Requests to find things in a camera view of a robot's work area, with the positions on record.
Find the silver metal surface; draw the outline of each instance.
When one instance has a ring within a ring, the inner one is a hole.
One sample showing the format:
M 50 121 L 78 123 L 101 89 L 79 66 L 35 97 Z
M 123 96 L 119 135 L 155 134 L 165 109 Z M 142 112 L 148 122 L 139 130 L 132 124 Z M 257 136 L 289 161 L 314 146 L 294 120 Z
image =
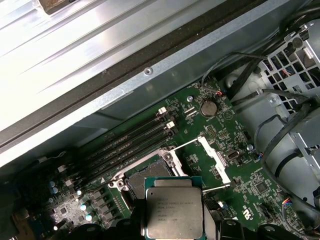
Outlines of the silver metal surface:
M 202 192 L 198 187 L 146 190 L 146 235 L 151 239 L 198 239 L 203 235 Z
M 75 6 L 79 7 L 79 5 L 87 3 L 88 1 L 81 0 L 76 4 L 71 4 L 70 8 L 67 7 L 66 9 L 74 10 L 73 8 L 75 8 Z M 250 51 L 251 49 L 258 47 L 259 45 L 257 43 L 268 38 L 270 33 L 273 33 L 275 29 L 278 28 L 279 21 L 284 16 L 292 12 L 293 9 L 298 8 L 301 4 L 300 0 L 266 1 L 184 49 L 151 66 L 153 69 L 151 76 L 146 76 L 144 72 L 142 72 L 132 77 L 116 88 L 111 89 L 90 103 L 75 110 L 68 116 L 52 123 L 40 132 L 33 134 L 29 138 L 4 151 L 0 154 L 0 167 L 26 152 L 28 153 L 21 158 L 21 161 L 39 157 L 41 154 L 45 154 L 53 149 L 64 148 L 64 146 L 79 146 L 92 140 L 107 129 L 114 128 L 122 121 L 136 115 L 143 109 L 152 106 L 154 103 L 176 92 L 178 89 L 192 83 L 217 59 L 227 53 L 238 50 L 245 51 L 246 49 Z M 163 30 L 165 27 L 167 28 L 170 26 L 170 24 L 167 24 L 161 29 Z M 21 38 L 13 39 L 10 42 L 8 41 L 9 43 L 7 42 L 7 44 L 10 45 L 15 41 L 21 40 Z M 102 63 L 96 64 L 90 71 L 96 71 L 96 67 L 105 69 L 106 66 L 104 65 L 102 67 L 102 65 Z M 81 74 L 80 72 L 77 72 L 79 74 L 74 76 L 70 75 L 70 78 L 68 79 L 73 79 L 78 83 L 75 76 L 88 79 L 88 75 L 86 74 L 90 71 L 84 71 L 83 75 L 82 72 Z M 99 111 L 99 113 L 101 113 L 99 115 L 101 124 L 96 128 L 93 128 L 94 126 L 92 126 L 92 124 L 89 126 L 89 124 L 92 123 L 92 118 L 97 116 L 91 114 L 102 108 L 104 108 L 104 110 Z M 104 116 L 113 116 L 113 118 L 105 117 L 102 121 L 102 114 Z
M 49 16 L 1 1 L 0 130 L 222 2 L 78 0 Z
M 206 154 L 208 154 L 209 157 L 215 160 L 215 168 L 218 171 L 223 184 L 230 183 L 230 178 L 228 177 L 225 171 L 227 164 L 224 158 L 221 156 L 221 154 L 209 145 L 207 139 L 204 136 L 199 137 L 198 141 L 202 144 Z
M 167 166 L 171 169 L 173 174 L 176 177 L 185 177 L 188 176 L 186 175 L 183 170 L 182 170 L 182 164 L 176 155 L 174 151 L 168 151 L 171 147 L 169 146 L 168 148 L 159 148 L 148 155 L 137 159 L 135 162 L 132 164 L 126 166 L 125 168 L 121 169 L 118 171 L 110 180 L 110 183 L 108 184 L 109 188 L 116 188 L 118 189 L 119 192 L 121 191 L 129 191 L 128 185 L 125 183 L 124 178 L 125 178 L 125 173 L 128 172 L 129 170 L 139 166 L 140 164 L 144 163 L 145 161 L 149 160 L 150 158 L 154 156 L 159 156 L 162 157 L 163 160 L 166 162 Z
M 156 179 L 155 187 L 192 187 L 191 179 Z
M 320 151 L 318 151 L 318 145 L 320 143 L 319 123 L 320 109 L 317 109 L 296 126 L 290 134 L 320 182 Z M 315 151 L 308 152 L 308 150 L 312 148 L 315 149 Z

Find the integrated circuit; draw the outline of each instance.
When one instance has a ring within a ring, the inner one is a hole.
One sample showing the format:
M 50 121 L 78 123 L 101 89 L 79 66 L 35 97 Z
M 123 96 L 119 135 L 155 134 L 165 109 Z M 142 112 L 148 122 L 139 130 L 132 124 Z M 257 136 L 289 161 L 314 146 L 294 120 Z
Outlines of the integrated circuit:
M 150 164 L 147 168 L 132 174 L 127 178 L 127 184 L 133 191 L 137 199 L 145 198 L 145 178 L 146 177 L 170 177 L 173 174 L 170 172 L 166 162 L 163 159 L 158 159 Z
M 268 189 L 268 186 L 264 182 L 257 184 L 255 187 L 260 194 L 262 194 L 264 191 Z

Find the black cable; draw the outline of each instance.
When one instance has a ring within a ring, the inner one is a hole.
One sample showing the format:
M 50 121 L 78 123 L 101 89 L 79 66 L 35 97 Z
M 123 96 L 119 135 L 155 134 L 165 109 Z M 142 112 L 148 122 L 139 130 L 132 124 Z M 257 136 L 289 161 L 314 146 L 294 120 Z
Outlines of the black cable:
M 267 145 L 263 156 L 261 158 L 261 166 L 264 169 L 265 173 L 269 176 L 271 180 L 273 180 L 285 193 L 289 195 L 291 199 L 295 199 L 297 202 L 301 203 L 308 209 L 314 211 L 317 214 L 320 214 L 320 210 L 310 205 L 309 203 L 303 201 L 300 197 L 294 194 L 291 190 L 289 190 L 286 186 L 284 186 L 279 180 L 275 177 L 273 172 L 268 167 L 266 160 L 269 157 L 270 153 L 273 149 L 278 145 L 278 143 L 287 135 L 295 126 L 297 126 L 309 113 L 310 110 L 309 103 L 303 103 L 301 109 L 292 117 L 290 121 L 288 121 L 285 126 L 275 135 L 275 137 L 270 141 Z
M 286 217 L 286 209 L 285 209 L 285 204 L 282 205 L 282 208 L 281 208 L 281 213 L 282 213 L 282 218 L 283 220 L 285 221 L 286 225 L 289 227 L 289 229 L 296 233 L 297 235 L 299 235 L 300 237 L 303 237 L 303 238 L 308 238 L 308 239 L 320 239 L 320 236 L 310 236 L 308 234 L 305 234 L 305 233 L 302 233 L 302 232 L 299 232 L 297 231 L 293 226 L 291 226 L 287 220 L 287 217 Z
M 287 91 L 281 91 L 281 90 L 275 90 L 275 89 L 261 89 L 261 92 L 262 93 L 268 93 L 268 94 L 277 94 L 279 96 L 282 96 L 282 97 L 286 97 L 286 98 L 289 98 L 289 99 L 295 99 L 297 100 L 297 102 L 304 102 L 306 100 L 308 100 L 309 98 L 307 96 L 303 96 L 303 95 L 300 95 L 300 94 L 297 94 L 297 93 L 291 93 L 291 92 L 287 92 Z M 259 94 L 255 91 L 253 93 L 250 93 L 249 95 L 243 97 L 243 98 L 240 98 L 238 100 L 235 100 L 232 102 L 232 105 L 233 106 L 237 106 L 237 105 L 240 105 L 248 100 L 251 100 L 255 97 L 257 97 Z
M 282 169 L 284 168 L 284 166 L 289 163 L 292 159 L 295 159 L 297 157 L 302 157 L 301 152 L 297 152 L 294 151 L 293 153 L 289 154 L 288 156 L 286 156 L 278 165 L 278 167 L 276 168 L 275 172 L 274 172 L 274 176 L 278 179 L 280 176 L 280 173 L 282 171 Z
M 290 16 L 287 16 L 285 19 L 282 20 L 282 22 L 279 25 L 279 32 L 284 33 L 290 23 L 298 20 L 299 18 L 309 15 L 309 14 L 315 14 L 320 12 L 320 4 L 313 4 L 311 6 L 307 6 L 302 8 L 301 10 L 298 10 L 291 14 Z
M 288 34 L 298 32 L 301 26 L 318 18 L 320 18 L 320 12 L 305 16 L 304 18 L 298 20 L 292 26 L 290 26 L 287 31 L 279 32 L 270 40 L 270 42 L 266 43 L 264 46 L 262 46 L 259 50 L 255 51 L 254 53 L 263 56 L 271 54 L 285 43 L 284 38 Z M 256 69 L 256 67 L 259 65 L 259 63 L 260 61 L 258 59 L 254 59 L 251 62 L 249 62 L 249 64 L 246 66 L 246 68 L 243 70 L 243 72 L 240 74 L 240 76 L 235 80 L 235 82 L 228 90 L 227 96 L 229 99 L 232 99 L 240 91 L 240 89 L 243 87 L 243 85 L 248 80 L 252 72 Z
M 257 154 L 260 153 L 260 151 L 258 149 L 258 134 L 259 134 L 261 128 L 264 125 L 271 123 L 276 118 L 278 118 L 283 124 L 287 123 L 284 120 L 282 120 L 282 118 L 280 117 L 279 114 L 276 114 L 276 115 L 273 115 L 273 116 L 269 117 L 267 120 L 263 121 L 262 123 L 260 123 L 259 126 L 256 128 L 255 133 L 254 133 L 254 137 L 253 137 L 253 142 L 254 142 L 254 147 L 255 147 L 255 151 L 256 151 Z
M 250 54 L 250 53 L 243 53 L 243 52 L 230 52 L 229 54 L 221 57 L 218 61 L 216 61 L 206 72 L 205 74 L 202 76 L 201 78 L 201 86 L 205 85 L 205 79 L 207 78 L 207 76 L 209 75 L 209 73 L 211 73 L 211 71 L 213 69 L 215 69 L 222 61 L 224 61 L 227 58 L 230 58 L 232 56 L 244 56 L 244 57 L 250 57 L 250 58 L 256 58 L 256 59 L 268 59 L 266 56 L 261 56 L 261 55 L 256 55 L 256 54 Z
M 267 56 L 274 52 L 276 49 L 278 49 L 280 46 L 283 45 L 284 38 L 286 34 L 277 34 L 275 35 L 269 42 L 264 44 L 261 48 L 259 48 L 257 51 L 255 51 L 255 54 Z M 232 99 L 242 88 L 242 86 L 245 84 L 247 79 L 250 77 L 252 72 L 256 69 L 256 67 L 261 62 L 260 59 L 254 59 L 251 62 L 248 63 L 248 65 L 245 67 L 245 69 L 242 71 L 240 76 L 235 80 L 235 82 L 232 84 L 230 89 L 227 92 L 227 96 L 229 99 Z

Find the perforated metal panel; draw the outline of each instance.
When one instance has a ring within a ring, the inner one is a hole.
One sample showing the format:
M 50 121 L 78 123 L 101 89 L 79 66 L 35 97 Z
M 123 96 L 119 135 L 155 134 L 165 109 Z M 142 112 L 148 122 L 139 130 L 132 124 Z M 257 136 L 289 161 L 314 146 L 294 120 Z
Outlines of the perforated metal panel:
M 318 31 L 318 24 L 312 25 L 294 37 L 260 63 L 262 79 L 268 87 L 291 93 L 315 96 L 320 94 L 320 61 L 314 51 L 309 34 Z M 295 112 L 297 102 L 280 96 L 288 114 Z

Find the motherboard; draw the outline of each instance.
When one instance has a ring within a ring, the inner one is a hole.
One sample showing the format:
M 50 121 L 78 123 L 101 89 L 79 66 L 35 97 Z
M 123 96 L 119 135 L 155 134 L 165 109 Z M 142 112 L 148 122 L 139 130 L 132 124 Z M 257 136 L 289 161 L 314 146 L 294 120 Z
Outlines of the motherboard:
M 35 239 L 62 226 L 108 228 L 128 218 L 134 199 L 145 197 L 146 177 L 201 176 L 203 202 L 215 221 L 286 228 L 281 191 L 214 79 L 206 88 L 194 83 L 180 90 L 64 158 L 20 183 Z M 288 213 L 288 222 L 301 229 L 290 207 Z

